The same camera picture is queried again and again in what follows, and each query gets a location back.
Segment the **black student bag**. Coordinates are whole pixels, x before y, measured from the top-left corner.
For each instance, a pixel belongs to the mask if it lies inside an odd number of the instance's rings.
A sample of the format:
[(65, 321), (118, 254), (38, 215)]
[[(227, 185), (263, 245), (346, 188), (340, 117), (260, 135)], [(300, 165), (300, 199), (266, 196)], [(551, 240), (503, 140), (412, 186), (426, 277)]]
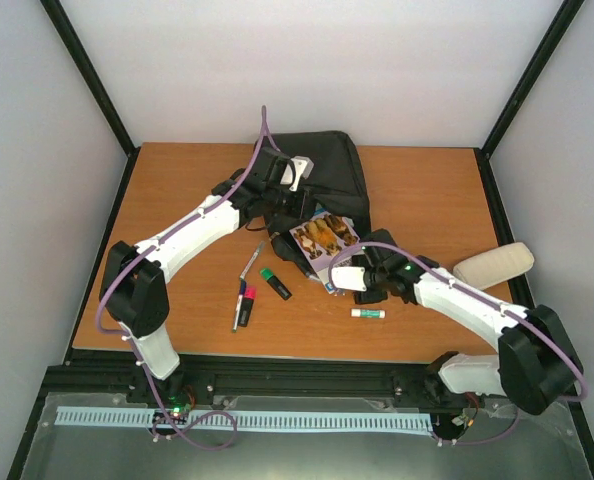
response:
[(321, 244), (310, 234), (310, 225), (317, 223), (332, 238), (350, 243), (371, 232), (369, 196), (357, 148), (341, 131), (279, 134), (264, 139), (262, 147), (314, 163), (308, 178), (300, 182), (309, 191), (302, 216), (266, 214), (263, 219), (276, 255), (295, 263), (307, 277), (322, 281), (332, 292), (328, 281), (332, 257), (326, 255), (319, 263), (309, 261), (322, 252)]

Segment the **cream pencil case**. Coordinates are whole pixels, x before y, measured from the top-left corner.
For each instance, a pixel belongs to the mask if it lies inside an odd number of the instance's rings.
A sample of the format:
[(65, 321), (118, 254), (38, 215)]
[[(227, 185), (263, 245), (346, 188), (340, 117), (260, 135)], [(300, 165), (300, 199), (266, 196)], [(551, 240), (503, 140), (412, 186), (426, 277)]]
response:
[(456, 264), (453, 275), (464, 283), (485, 290), (528, 272), (535, 258), (523, 242), (499, 246)]

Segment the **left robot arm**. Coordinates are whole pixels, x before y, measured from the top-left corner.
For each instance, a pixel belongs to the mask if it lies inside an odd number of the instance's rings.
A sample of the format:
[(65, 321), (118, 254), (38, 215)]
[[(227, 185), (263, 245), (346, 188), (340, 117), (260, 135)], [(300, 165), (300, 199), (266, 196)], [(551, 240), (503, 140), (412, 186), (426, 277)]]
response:
[(135, 245), (117, 242), (108, 252), (95, 321), (106, 312), (116, 334), (134, 348), (137, 363), (152, 375), (149, 388), (163, 402), (178, 400), (185, 378), (175, 371), (178, 353), (166, 330), (170, 312), (167, 285), (202, 251), (265, 214), (303, 219), (316, 201), (306, 187), (269, 187), (255, 192), (216, 188), (185, 217)]

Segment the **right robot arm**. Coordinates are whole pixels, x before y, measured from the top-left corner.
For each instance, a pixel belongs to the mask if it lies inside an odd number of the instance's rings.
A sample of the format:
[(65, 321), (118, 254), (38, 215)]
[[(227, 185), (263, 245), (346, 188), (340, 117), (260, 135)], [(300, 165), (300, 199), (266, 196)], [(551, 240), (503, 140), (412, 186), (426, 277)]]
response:
[(587, 397), (583, 366), (553, 309), (504, 302), (426, 257), (385, 243), (369, 242), (361, 251), (358, 264), (335, 268), (336, 285), (358, 293), (388, 292), (436, 311), (493, 348), (491, 355), (455, 353), (441, 361), (437, 375), (449, 391), (503, 396), (531, 415), (557, 400)]

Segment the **dog picture book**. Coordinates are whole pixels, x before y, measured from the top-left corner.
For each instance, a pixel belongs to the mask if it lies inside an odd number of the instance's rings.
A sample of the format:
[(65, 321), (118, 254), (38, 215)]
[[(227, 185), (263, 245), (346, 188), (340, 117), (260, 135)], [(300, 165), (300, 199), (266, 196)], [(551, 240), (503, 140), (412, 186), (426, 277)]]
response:
[(326, 291), (339, 293), (329, 280), (328, 268), (336, 255), (359, 241), (353, 220), (320, 208), (311, 219), (289, 232)]

